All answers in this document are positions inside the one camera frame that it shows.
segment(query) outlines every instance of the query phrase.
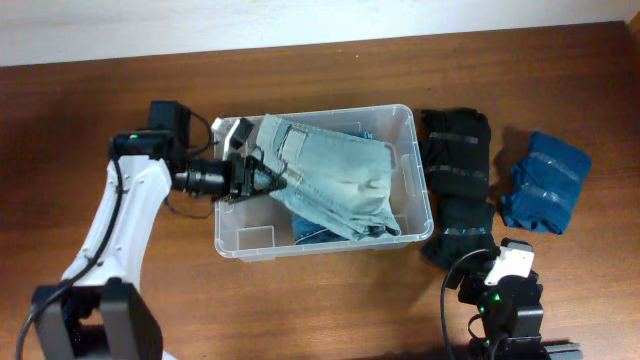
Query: brown wooden surface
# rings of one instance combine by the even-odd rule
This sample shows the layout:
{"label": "brown wooden surface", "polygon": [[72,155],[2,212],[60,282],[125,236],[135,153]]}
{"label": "brown wooden surface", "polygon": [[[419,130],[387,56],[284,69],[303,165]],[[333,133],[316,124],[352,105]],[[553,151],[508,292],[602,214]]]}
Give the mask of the brown wooden surface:
{"label": "brown wooden surface", "polygon": [[[633,54],[625,25],[608,23],[1,68],[0,356],[12,354],[34,287],[56,282],[84,240],[104,189],[109,137],[144,126],[150,100],[178,99],[210,118],[390,103],[416,116],[421,108],[477,108],[493,129],[498,189],[508,188],[508,166],[526,153],[523,131],[579,146],[593,170],[567,233],[506,229],[496,216],[494,236],[535,247],[545,339],[580,342],[587,359],[637,359]],[[245,264],[216,253],[213,230],[213,219],[161,209],[145,257],[142,294],[179,358],[441,350],[443,272],[421,260],[422,243]],[[451,337],[465,344],[474,308],[448,296]],[[41,357],[34,332],[26,356]]]}

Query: transparent storage box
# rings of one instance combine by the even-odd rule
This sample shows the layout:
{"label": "transparent storage box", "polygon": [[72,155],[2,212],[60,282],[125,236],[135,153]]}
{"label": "transparent storage box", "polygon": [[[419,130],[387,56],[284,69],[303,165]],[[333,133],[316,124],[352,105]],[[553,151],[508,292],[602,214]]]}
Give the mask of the transparent storage box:
{"label": "transparent storage box", "polygon": [[[343,133],[362,131],[387,144],[391,150],[393,176],[391,209],[402,235],[363,241],[294,245],[291,212],[270,196],[237,204],[215,205],[215,247],[220,255],[243,261],[269,260],[280,256],[320,254],[364,249],[391,249],[428,238],[433,232],[420,151],[411,109],[405,105],[278,115],[284,119]],[[262,116],[246,117],[256,124],[246,145],[255,144]]]}

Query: black folded pants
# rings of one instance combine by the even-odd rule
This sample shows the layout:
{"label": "black folded pants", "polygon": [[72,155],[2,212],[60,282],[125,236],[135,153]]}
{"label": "black folded pants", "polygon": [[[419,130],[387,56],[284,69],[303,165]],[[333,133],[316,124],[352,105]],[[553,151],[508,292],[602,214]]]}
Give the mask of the black folded pants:
{"label": "black folded pants", "polygon": [[449,270],[462,256],[495,247],[491,227],[496,207],[484,201],[443,197],[438,208],[440,233],[430,239],[422,253],[439,267]]}
{"label": "black folded pants", "polygon": [[467,108],[423,110],[422,114],[431,130],[421,144],[428,188],[440,196],[485,200],[491,141],[487,117]]}

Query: robotic arm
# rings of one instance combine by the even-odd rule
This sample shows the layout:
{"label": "robotic arm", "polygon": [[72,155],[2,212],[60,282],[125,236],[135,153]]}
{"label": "robotic arm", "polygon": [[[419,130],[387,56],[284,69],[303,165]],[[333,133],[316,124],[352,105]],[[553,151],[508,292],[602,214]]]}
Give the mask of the robotic arm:
{"label": "robotic arm", "polygon": [[[142,260],[161,204],[172,189],[238,202],[285,186],[256,158],[229,153],[253,128],[243,118],[216,122],[224,135],[223,159],[193,156],[191,116],[177,102],[154,101],[146,129],[111,140],[107,184],[86,240],[61,283],[34,292],[16,358],[34,322],[47,359],[173,359],[163,353],[160,327],[139,295]],[[258,170],[271,177],[271,186],[254,188]],[[83,325],[80,320],[96,309],[104,323]]]}
{"label": "robotic arm", "polygon": [[[479,261],[472,261],[474,255]],[[538,274],[531,270],[533,258],[531,245],[505,238],[493,253],[477,250],[453,265],[442,284],[440,303],[442,330],[450,358],[454,355],[446,330],[444,292],[445,288],[456,289],[460,284],[458,301],[474,305],[478,310],[468,324],[472,338],[468,359],[582,359],[579,344],[542,342],[540,327],[544,310],[540,298],[543,288],[538,283]],[[456,273],[461,263],[467,265],[467,270]],[[482,321],[485,334],[482,339],[471,331],[471,323],[475,320]]]}

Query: folded clothing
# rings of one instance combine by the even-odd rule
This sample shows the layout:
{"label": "folded clothing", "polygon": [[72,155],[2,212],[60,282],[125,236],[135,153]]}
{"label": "folded clothing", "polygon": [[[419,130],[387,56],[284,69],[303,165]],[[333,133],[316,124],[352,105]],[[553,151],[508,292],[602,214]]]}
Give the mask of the folded clothing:
{"label": "folded clothing", "polygon": [[514,191],[501,199],[505,225],[564,233],[590,170],[591,160],[582,150],[533,132],[529,156],[511,169]]}
{"label": "folded clothing", "polygon": [[[363,139],[373,139],[373,134],[366,131],[352,135]],[[344,237],[329,231],[329,229],[324,226],[313,223],[295,213],[291,218],[291,225],[293,227],[295,245],[319,244],[347,240]]]}
{"label": "folded clothing", "polygon": [[429,240],[422,253],[449,270],[462,256],[478,249],[493,249],[491,235],[495,206],[484,201],[442,197],[438,208],[440,233]]}
{"label": "folded clothing", "polygon": [[441,196],[485,200],[489,195],[487,117],[474,109],[423,110],[431,134],[422,142],[427,187]]}
{"label": "folded clothing", "polygon": [[400,235],[384,143],[266,115],[253,155],[287,182],[269,195],[302,218],[348,240]]}

